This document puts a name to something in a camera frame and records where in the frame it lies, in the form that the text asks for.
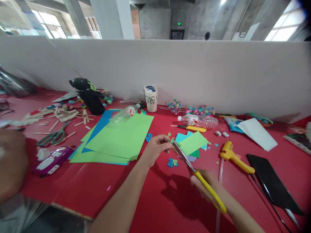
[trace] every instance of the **floor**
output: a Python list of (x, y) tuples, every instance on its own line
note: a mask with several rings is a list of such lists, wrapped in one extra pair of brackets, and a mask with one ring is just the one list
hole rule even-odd
[(23, 233), (84, 233), (84, 221), (62, 210), (48, 207)]

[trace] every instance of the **hand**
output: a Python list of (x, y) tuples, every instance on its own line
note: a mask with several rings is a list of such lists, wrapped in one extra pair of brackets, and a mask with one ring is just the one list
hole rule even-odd
[[(195, 169), (195, 171), (199, 171), (199, 173), (202, 175), (202, 177), (209, 183), (209, 185), (212, 187), (212, 189), (217, 193), (218, 197), (221, 199), (225, 207), (228, 209), (228, 207), (236, 202), (236, 200), (228, 193), (228, 191), (221, 185), (221, 183), (213, 177), (208, 171), (201, 170), (201, 169)], [(197, 190), (201, 193), (201, 196), (204, 197), (208, 202), (212, 201), (214, 204), (217, 204), (216, 200), (212, 196), (212, 194), (205, 188), (205, 186), (202, 184), (202, 182), (195, 176), (190, 175), (190, 182), (191, 185), (195, 185)]]
[(146, 168), (151, 168), (162, 151), (170, 153), (170, 148), (173, 147), (170, 141), (171, 139), (164, 134), (152, 137), (140, 157), (139, 163)]

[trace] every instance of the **cup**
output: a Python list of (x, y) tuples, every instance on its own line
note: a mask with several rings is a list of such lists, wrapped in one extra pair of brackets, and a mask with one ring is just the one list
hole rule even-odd
[(155, 112), (158, 104), (158, 89), (156, 86), (144, 86), (147, 109), (149, 112)]

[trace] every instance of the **glue gun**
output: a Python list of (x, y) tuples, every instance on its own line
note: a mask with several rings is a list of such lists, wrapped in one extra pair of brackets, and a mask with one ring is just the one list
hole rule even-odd
[(246, 173), (249, 174), (254, 174), (255, 173), (255, 169), (246, 165), (245, 163), (243, 163), (233, 152), (232, 150), (232, 142), (231, 141), (227, 141), (224, 144), (224, 147), (222, 149), (222, 152), (220, 153), (220, 156), (222, 158), (224, 158), (225, 160), (229, 160), (231, 159), (236, 165), (238, 165), (243, 171), (245, 171)]

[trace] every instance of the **light green paper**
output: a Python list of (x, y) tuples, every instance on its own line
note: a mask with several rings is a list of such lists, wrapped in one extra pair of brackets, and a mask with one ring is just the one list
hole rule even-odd
[(104, 127), (85, 147), (107, 155), (137, 159), (153, 116), (135, 114), (117, 128)]
[(95, 151), (81, 153), (85, 144), (86, 142), (83, 142), (82, 146), (76, 152), (74, 157), (69, 161), (70, 163), (79, 163), (79, 162), (126, 163), (128, 161), (132, 161), (131, 159), (115, 157), (111, 155), (98, 153)]
[(207, 140), (202, 136), (199, 131), (195, 132), (194, 134), (180, 142), (182, 150), (186, 155), (191, 155), (191, 153), (195, 152), (206, 143)]

